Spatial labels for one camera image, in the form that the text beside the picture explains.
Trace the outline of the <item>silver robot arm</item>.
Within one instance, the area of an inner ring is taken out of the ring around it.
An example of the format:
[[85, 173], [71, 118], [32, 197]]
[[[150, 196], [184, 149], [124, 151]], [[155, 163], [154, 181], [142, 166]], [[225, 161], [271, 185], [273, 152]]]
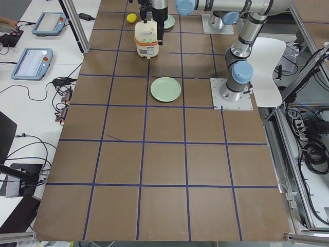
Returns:
[[[215, 24], [216, 22], [221, 23], [222, 26], [224, 25], [231, 25], [234, 22], [236, 22], [239, 18], [238, 12], [227, 12], [227, 13], [221, 13], [219, 11], [214, 11], [213, 15], [214, 21], [210, 21], [210, 25], [213, 27], [219, 28], [218, 24]], [[163, 44], [163, 35], [164, 35], [164, 26], [165, 21], [168, 19], [168, 10], [167, 9], [161, 9], [157, 10], [154, 9], [152, 13], [153, 20], [157, 23], [157, 40], [159, 45]]]
[[285, 11], [292, 4], [293, 1], [175, 1], [176, 11], [181, 15], [189, 15], [195, 10], [248, 13], [238, 41], [225, 54], [229, 76], [220, 89], [224, 100], [240, 100], [246, 84], [253, 76], [253, 68], [246, 59], [267, 17]]

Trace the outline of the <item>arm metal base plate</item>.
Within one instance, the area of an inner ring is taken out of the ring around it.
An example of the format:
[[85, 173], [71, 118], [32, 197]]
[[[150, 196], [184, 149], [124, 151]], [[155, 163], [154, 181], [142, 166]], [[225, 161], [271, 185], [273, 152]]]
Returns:
[[233, 25], [225, 25], [221, 16], [215, 13], [202, 14], [203, 33], [234, 35]]
[[211, 78], [211, 93], [215, 110], [252, 111], [250, 94], [244, 94], [247, 86], [241, 92], [232, 92], [227, 88], [226, 78]]

